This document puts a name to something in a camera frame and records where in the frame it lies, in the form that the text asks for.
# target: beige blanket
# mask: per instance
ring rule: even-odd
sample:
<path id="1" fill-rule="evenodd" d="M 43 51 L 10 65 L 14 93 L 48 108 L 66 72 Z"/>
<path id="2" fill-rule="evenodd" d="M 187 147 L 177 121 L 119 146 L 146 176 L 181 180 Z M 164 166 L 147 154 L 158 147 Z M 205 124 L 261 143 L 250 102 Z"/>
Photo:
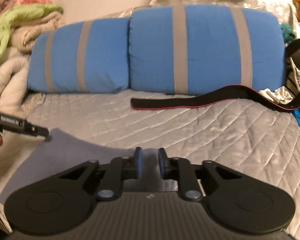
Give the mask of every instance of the beige blanket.
<path id="1" fill-rule="evenodd" d="M 36 38 L 42 33 L 65 25 L 60 12 L 52 12 L 45 17 L 31 21 L 16 21 L 13 25 L 10 44 L 23 53 L 32 51 Z"/>
<path id="2" fill-rule="evenodd" d="M 23 56 L 15 48 L 7 50 L 0 66 L 0 112 L 25 117 L 21 107 L 27 92 L 29 56 Z"/>

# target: gray elastic strap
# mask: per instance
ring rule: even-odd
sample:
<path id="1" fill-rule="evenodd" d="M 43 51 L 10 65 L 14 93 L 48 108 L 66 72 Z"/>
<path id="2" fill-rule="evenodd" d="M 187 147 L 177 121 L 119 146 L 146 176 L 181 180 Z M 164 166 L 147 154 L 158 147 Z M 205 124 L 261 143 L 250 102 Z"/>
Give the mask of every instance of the gray elastic strap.
<path id="1" fill-rule="evenodd" d="M 172 7 L 173 73 L 175 94 L 188 93 L 188 53 L 185 6 Z"/>
<path id="2" fill-rule="evenodd" d="M 241 58 L 241 84 L 252 87 L 252 52 L 249 30 L 241 8 L 231 7 L 235 28 L 237 29 L 240 58 Z"/>
<path id="3" fill-rule="evenodd" d="M 47 87 L 52 93 L 56 92 L 56 90 L 53 87 L 52 77 L 51 77 L 51 49 L 52 49 L 53 36 L 55 32 L 56 30 L 51 31 L 49 33 L 47 38 L 47 43 L 46 43 L 46 50 L 44 53 L 44 75 L 46 78 Z"/>
<path id="4" fill-rule="evenodd" d="M 85 22 L 82 25 L 81 34 L 77 52 L 77 82 L 81 92 L 87 93 L 87 85 L 84 78 L 84 65 L 86 57 L 86 48 L 92 21 Z"/>

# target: ridged surface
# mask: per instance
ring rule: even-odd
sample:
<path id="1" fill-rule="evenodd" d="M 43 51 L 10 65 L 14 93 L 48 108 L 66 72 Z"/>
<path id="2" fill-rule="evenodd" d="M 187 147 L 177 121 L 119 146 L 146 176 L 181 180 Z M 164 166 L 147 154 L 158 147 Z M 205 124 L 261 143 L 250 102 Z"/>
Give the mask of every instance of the ridged surface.
<path id="1" fill-rule="evenodd" d="M 80 226 L 57 236 L 13 233 L 8 240 L 292 240 L 284 232 L 268 236 L 239 235 L 214 222 L 199 203 L 176 192 L 123 193 L 100 203 Z"/>

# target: black belt with red trim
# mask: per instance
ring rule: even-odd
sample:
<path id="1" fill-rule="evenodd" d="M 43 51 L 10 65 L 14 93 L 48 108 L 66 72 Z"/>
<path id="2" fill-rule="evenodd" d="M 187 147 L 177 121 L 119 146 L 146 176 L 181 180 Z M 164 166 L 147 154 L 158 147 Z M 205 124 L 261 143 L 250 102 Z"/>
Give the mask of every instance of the black belt with red trim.
<path id="1" fill-rule="evenodd" d="M 293 41 L 285 50 L 285 57 L 293 57 L 300 51 L 300 39 Z M 280 112 L 291 112 L 300 108 L 300 93 L 288 104 L 276 104 L 252 88 L 242 85 L 231 85 L 220 88 L 205 95 L 192 98 L 171 98 L 171 99 L 139 99 L 132 98 L 131 106 L 136 110 L 158 110 L 172 108 L 198 108 L 209 106 L 225 100 L 250 99 L 262 104 L 269 109 Z"/>

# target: silver rivet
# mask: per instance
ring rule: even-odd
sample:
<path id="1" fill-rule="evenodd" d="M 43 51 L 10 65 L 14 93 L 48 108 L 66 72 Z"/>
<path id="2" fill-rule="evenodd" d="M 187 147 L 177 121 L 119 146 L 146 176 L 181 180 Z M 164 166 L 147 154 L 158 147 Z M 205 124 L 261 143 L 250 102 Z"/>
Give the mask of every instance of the silver rivet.
<path id="1" fill-rule="evenodd" d="M 103 189 L 98 192 L 98 196 L 101 198 L 111 198 L 113 197 L 114 192 L 109 189 Z"/>
<path id="2" fill-rule="evenodd" d="M 202 196 L 202 194 L 199 191 L 196 191 L 196 190 L 189 190 L 189 191 L 186 192 L 186 197 L 190 198 L 190 199 L 197 199 L 201 196 Z"/>

